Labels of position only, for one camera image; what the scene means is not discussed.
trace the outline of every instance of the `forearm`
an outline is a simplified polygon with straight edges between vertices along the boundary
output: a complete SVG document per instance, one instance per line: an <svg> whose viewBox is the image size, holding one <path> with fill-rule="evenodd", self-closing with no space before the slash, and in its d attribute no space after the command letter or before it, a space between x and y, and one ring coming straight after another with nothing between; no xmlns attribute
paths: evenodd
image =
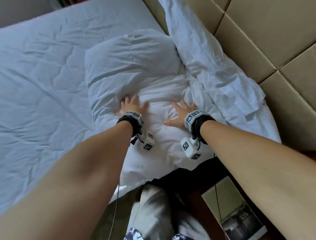
<svg viewBox="0 0 316 240"><path fill-rule="evenodd" d="M66 153L4 215L1 238L88 239L118 184L132 131L123 121Z"/></svg>
<svg viewBox="0 0 316 240"><path fill-rule="evenodd" d="M252 201L287 239L312 239L316 163L272 140L207 121L200 133Z"/></svg>

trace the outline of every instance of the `leg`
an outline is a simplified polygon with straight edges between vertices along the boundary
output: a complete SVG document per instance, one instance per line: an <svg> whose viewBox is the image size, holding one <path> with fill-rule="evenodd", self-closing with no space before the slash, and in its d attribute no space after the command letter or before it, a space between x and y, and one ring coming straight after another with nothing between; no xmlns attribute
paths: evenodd
<svg viewBox="0 0 316 240"><path fill-rule="evenodd" d="M144 240L169 240L174 235L171 209L165 190L161 187L144 185L140 201L134 203L128 223Z"/></svg>
<svg viewBox="0 0 316 240"><path fill-rule="evenodd" d="M194 240L210 240L202 225L188 212L179 209L174 214L174 221L178 227L177 233L182 233Z"/></svg>

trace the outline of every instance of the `hand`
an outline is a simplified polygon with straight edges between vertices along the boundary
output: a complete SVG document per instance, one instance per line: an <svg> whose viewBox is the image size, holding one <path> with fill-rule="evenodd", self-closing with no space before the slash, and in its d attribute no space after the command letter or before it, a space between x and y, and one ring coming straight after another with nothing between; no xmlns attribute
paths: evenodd
<svg viewBox="0 0 316 240"><path fill-rule="evenodd" d="M197 106L194 103L191 103L190 106L186 104L184 100L180 100L181 107L175 102L171 102L173 107L176 109L178 113L178 117L174 120L166 120L163 122L166 126L177 127L181 129L185 129L184 119L188 115L188 113L193 112L197 109Z"/></svg>
<svg viewBox="0 0 316 240"><path fill-rule="evenodd" d="M144 114L148 108L149 103L144 102L141 106L139 106L139 96L135 95L132 100L130 100L130 97L127 96L124 101L121 102L121 107L123 114L130 111L130 112L137 112L139 114ZM115 112L116 116L120 117L123 114L119 112Z"/></svg>

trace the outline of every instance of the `finger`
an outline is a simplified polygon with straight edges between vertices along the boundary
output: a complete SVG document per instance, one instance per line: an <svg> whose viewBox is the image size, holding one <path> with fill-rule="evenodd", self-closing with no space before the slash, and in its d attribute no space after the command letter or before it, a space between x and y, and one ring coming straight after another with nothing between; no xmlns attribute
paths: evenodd
<svg viewBox="0 0 316 240"><path fill-rule="evenodd" d="M166 126L171 126L171 127L177 127L177 125L178 125L177 121L172 120L172 119L164 121L163 124Z"/></svg>
<svg viewBox="0 0 316 240"><path fill-rule="evenodd" d="M122 114L122 113L119 113L119 112L115 112L115 115L118 116L118 117L120 117L120 116L122 116L123 114Z"/></svg>
<svg viewBox="0 0 316 240"><path fill-rule="evenodd" d="M139 96L136 94L136 95L133 96L133 98L131 100L131 103L138 104L138 100L139 100Z"/></svg>
<svg viewBox="0 0 316 240"><path fill-rule="evenodd" d="M141 109L142 113L146 112L148 109L149 102L144 102L139 108Z"/></svg>
<svg viewBox="0 0 316 240"><path fill-rule="evenodd" d="M177 112L179 112L179 110L181 110L181 107L176 104L175 102L171 102L172 106L176 109Z"/></svg>
<svg viewBox="0 0 316 240"><path fill-rule="evenodd" d="M194 103L191 103L191 110L194 111L197 109L197 106Z"/></svg>
<svg viewBox="0 0 316 240"><path fill-rule="evenodd" d="M184 109L189 109L189 106L186 104L186 102L184 100L180 100L180 103L181 103L181 107L184 108Z"/></svg>
<svg viewBox="0 0 316 240"><path fill-rule="evenodd" d="M127 97L125 98L125 105L129 104L130 102L131 102L131 101L130 101L130 97L127 96Z"/></svg>

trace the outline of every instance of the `beige upholstered headboard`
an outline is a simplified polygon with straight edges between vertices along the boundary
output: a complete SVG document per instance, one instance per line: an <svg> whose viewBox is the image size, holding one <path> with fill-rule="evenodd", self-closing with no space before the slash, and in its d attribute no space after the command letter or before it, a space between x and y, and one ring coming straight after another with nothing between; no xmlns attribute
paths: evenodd
<svg viewBox="0 0 316 240"><path fill-rule="evenodd" d="M316 150L316 1L183 0L266 93L284 144ZM144 0L167 32L157 0Z"/></svg>

